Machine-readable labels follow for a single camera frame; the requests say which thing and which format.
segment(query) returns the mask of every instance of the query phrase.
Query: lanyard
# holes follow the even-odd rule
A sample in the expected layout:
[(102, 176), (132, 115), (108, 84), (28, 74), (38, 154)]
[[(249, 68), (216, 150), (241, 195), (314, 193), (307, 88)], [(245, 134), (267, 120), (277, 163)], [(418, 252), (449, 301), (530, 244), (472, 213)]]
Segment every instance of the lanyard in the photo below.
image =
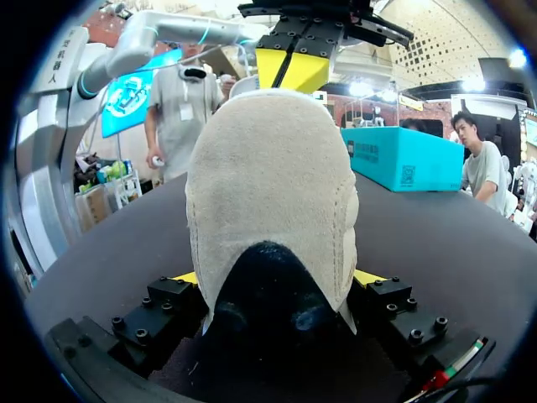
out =
[(183, 95), (185, 97), (185, 102), (188, 101), (188, 86), (186, 85), (186, 81), (185, 80), (182, 80), (183, 81)]

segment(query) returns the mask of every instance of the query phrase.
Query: gray shirt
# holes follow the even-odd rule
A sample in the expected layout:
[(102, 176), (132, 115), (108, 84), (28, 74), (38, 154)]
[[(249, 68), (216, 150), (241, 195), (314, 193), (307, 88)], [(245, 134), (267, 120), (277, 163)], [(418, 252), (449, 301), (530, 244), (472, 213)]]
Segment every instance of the gray shirt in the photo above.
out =
[(462, 168), (462, 187), (466, 189), (470, 185), (474, 197), (486, 181), (495, 183), (498, 187), (488, 199), (487, 205), (503, 214), (507, 181), (498, 147), (490, 141), (484, 141), (479, 155), (470, 155)]
[(149, 106), (158, 111), (157, 136), (164, 154), (164, 181), (188, 170), (196, 140), (223, 98), (213, 74), (199, 82), (183, 80), (177, 65), (156, 74)]

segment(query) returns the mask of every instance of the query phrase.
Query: ceiling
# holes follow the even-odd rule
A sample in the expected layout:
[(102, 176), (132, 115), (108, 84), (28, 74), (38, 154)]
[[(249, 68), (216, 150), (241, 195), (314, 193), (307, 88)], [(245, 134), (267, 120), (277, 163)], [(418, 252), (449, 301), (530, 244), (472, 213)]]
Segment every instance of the ceiling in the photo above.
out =
[[(237, 5), (248, 0), (127, 0), (133, 11), (152, 8), (222, 19), (242, 19)], [(382, 88), (396, 81), (399, 89), (482, 78), (482, 57), (507, 58), (515, 49), (507, 31), (487, 9), (471, 0), (373, 0), (374, 12), (414, 32), (407, 51), (393, 44), (358, 44), (340, 50), (331, 82), (366, 81)], [(275, 16), (249, 21), (274, 26)]]

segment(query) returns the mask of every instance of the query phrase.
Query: teal cardboard box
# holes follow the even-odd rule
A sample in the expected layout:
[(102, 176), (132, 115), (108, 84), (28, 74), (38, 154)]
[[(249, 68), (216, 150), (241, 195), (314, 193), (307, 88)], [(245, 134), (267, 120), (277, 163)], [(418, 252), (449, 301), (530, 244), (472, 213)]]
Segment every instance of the teal cardboard box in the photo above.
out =
[(407, 128), (344, 128), (352, 170), (391, 191), (459, 191), (464, 147)]

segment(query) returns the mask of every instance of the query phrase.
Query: blue banner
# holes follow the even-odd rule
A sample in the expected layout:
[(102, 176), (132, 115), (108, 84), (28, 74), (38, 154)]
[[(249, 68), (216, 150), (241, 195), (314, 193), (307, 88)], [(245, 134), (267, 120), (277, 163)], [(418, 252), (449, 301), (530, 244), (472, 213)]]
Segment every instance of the blue banner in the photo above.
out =
[(155, 56), (137, 72), (119, 77), (108, 87), (107, 104), (102, 111), (102, 137), (113, 136), (145, 120), (153, 83), (153, 71), (143, 71), (173, 65), (181, 58), (180, 49)]

